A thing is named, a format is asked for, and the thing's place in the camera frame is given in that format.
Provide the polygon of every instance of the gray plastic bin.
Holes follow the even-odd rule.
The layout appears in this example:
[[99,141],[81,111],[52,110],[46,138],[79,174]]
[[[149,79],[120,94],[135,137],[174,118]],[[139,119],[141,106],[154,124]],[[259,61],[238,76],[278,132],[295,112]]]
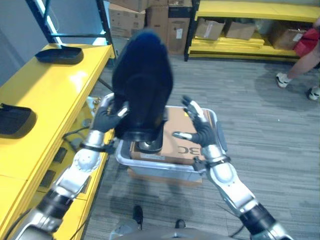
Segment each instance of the gray plastic bin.
[[[218,132],[219,146],[225,154],[227,151],[227,145],[217,116],[215,112],[210,109],[203,108],[203,110],[209,111],[212,125],[216,127]],[[131,159],[130,145],[131,142],[121,140],[116,149],[115,158],[120,164],[129,166],[137,175],[171,178],[191,182],[195,182],[202,178],[197,171],[194,171],[194,168],[191,165]]]

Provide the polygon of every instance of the person's leg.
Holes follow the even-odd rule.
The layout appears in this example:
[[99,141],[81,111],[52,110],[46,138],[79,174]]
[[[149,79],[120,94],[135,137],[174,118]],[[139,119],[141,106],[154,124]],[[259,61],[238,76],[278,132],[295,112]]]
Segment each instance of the person's leg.
[[295,79],[301,74],[309,72],[320,62],[320,43],[315,48],[300,58],[287,74],[288,79]]
[[276,75],[276,82],[280,88],[285,88],[292,79],[301,74],[307,73],[320,62],[320,42],[307,55],[301,57],[290,69],[288,74],[279,72]]

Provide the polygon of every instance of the black shoe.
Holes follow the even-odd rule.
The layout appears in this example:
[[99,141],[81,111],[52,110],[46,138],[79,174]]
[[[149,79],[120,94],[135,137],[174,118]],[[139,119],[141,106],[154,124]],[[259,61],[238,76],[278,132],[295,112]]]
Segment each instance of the black shoe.
[[183,221],[182,219],[178,219],[176,222],[175,222],[175,229],[184,229],[186,227],[186,222]]
[[136,223],[140,225],[140,230],[142,230],[142,223],[144,222],[144,213],[142,211],[141,206],[139,205],[134,206],[132,219],[135,220]]

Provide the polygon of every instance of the white wall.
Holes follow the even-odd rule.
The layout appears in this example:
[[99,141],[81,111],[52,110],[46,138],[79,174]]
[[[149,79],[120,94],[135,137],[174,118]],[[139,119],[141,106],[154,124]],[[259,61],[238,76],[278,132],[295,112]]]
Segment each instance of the white wall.
[[[60,33],[99,34],[102,30],[95,0],[52,0],[48,13]],[[61,39],[63,43],[79,44],[92,44],[95,40]],[[46,44],[25,0],[0,0],[0,86]]]
[[47,43],[24,0],[0,0],[0,86]]

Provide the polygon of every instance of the box label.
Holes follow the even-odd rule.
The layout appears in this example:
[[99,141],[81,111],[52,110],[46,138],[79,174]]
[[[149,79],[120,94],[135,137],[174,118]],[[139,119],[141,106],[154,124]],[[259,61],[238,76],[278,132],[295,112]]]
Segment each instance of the box label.
[[147,154],[147,153],[141,153],[141,158],[143,158],[143,159],[165,160],[165,156],[159,156],[159,155]]
[[178,28],[176,30],[176,39],[182,39],[182,32],[183,32],[183,28]]
[[211,29],[212,29],[212,26],[214,25],[214,23],[211,21],[209,22],[208,26],[206,27],[206,30],[205,30],[205,33],[203,35],[204,38],[208,38],[209,37],[209,34],[211,32]]
[[297,33],[294,38],[292,39],[292,41],[294,42],[298,42],[301,38],[302,38],[303,34],[301,33]]

